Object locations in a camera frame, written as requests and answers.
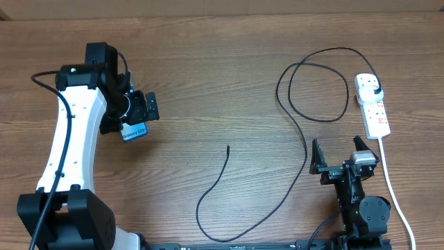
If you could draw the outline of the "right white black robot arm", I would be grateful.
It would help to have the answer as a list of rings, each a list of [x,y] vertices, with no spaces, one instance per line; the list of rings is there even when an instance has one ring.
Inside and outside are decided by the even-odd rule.
[[[391,203],[381,196],[367,196],[362,182],[374,176],[379,162],[357,135],[353,138],[356,150],[339,166],[329,167],[318,141],[312,141],[310,174],[319,174],[320,184],[333,185],[339,204],[339,211],[326,219],[308,241],[308,249],[390,249],[389,240],[383,240],[387,233]],[[330,239],[315,243],[314,238],[326,224],[342,216],[344,230]]]

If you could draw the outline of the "blue Samsung Galaxy smartphone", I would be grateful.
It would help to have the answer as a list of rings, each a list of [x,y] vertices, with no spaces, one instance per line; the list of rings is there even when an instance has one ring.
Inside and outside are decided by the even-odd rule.
[[[138,123],[136,125],[129,125],[127,123],[123,123],[121,129],[121,137],[124,142],[135,140],[147,134],[148,134],[148,129],[144,122]]]

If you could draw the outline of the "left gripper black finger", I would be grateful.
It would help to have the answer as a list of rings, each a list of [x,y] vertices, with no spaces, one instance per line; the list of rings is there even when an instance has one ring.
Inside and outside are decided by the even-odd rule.
[[[160,115],[159,115],[159,110],[158,110],[158,106],[157,106],[155,93],[149,92],[145,95],[145,98],[146,98],[146,107],[147,107],[146,120],[147,121],[159,120]]]
[[[102,135],[108,133],[117,133],[121,131],[121,120],[118,118],[110,118],[108,116],[103,116],[100,126],[99,132]]]

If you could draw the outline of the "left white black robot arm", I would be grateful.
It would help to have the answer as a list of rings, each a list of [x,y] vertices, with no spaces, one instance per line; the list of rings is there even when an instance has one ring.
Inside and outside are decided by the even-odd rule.
[[[130,71],[119,73],[124,60],[113,46],[93,42],[84,63],[53,73],[58,119],[49,159],[36,190],[17,202],[32,249],[148,248],[143,235],[117,226],[94,189],[98,136],[119,133],[129,142],[160,117],[155,94],[136,90]]]

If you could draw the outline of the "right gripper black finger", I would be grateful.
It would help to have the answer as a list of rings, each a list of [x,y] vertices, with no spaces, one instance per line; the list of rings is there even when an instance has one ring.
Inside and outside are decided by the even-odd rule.
[[[365,144],[365,142],[361,139],[359,135],[356,135],[353,138],[353,142],[355,143],[355,147],[357,151],[369,151],[372,153],[375,162],[379,162],[379,157]]]
[[[321,174],[325,172],[327,168],[327,163],[325,161],[325,157],[322,149],[318,144],[318,140],[314,139],[312,141],[312,153],[311,153],[311,163],[309,167],[310,174]]]

